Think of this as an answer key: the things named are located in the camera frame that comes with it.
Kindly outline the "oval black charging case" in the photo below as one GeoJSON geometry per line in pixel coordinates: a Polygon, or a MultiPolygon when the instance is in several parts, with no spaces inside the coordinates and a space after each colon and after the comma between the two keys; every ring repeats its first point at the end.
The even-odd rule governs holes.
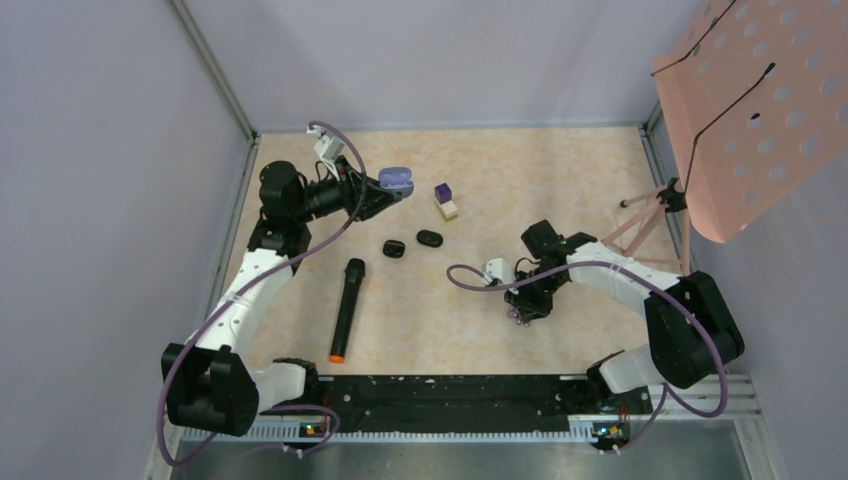
{"type": "Polygon", "coordinates": [[[438,248],[443,245],[444,237],[438,232],[422,229],[417,232],[416,241],[429,248],[438,248]]]}

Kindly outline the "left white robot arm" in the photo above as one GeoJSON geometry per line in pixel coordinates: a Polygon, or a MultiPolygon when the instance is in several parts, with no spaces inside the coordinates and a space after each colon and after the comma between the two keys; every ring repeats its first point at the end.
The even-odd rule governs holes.
{"type": "Polygon", "coordinates": [[[208,326],[183,344],[169,344],[161,357],[171,424],[242,436],[255,417],[286,403],[297,413],[319,404],[320,386],[301,360],[248,368],[242,356],[253,343],[267,311],[293,279],[312,236],[309,222],[343,211],[354,221],[370,219],[414,190],[407,167],[389,167],[371,178],[344,156],[328,177],[308,182],[287,161],[260,172],[260,217],[236,277],[219,300],[208,326]]]}

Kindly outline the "small black earbud case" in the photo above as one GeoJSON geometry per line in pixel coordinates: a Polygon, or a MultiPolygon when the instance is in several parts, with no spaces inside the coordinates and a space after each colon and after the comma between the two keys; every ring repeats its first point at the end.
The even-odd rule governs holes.
{"type": "Polygon", "coordinates": [[[391,259],[400,259],[405,255],[406,245],[404,242],[394,239],[386,240],[382,246],[382,254],[391,259]]]}

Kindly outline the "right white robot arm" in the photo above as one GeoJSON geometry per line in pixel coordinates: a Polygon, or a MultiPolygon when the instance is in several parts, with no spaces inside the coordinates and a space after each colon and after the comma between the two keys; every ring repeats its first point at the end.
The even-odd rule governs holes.
{"type": "Polygon", "coordinates": [[[488,285],[508,285],[504,300],[517,323],[548,317],[554,294],[567,283],[604,292],[646,322],[645,345],[588,369],[586,397],[594,409],[612,412],[627,392],[648,385],[688,388],[744,353],[742,335],[710,275],[656,270],[587,233],[565,237],[547,220],[531,225],[521,239],[532,256],[531,270],[502,258],[484,265],[488,285]]]}

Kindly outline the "silver lilac oval case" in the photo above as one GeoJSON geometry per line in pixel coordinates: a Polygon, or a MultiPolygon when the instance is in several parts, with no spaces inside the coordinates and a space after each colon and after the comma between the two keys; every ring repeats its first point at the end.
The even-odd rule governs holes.
{"type": "Polygon", "coordinates": [[[400,198],[408,198],[414,192],[412,170],[408,167],[387,167],[378,173],[379,187],[400,198]]]}

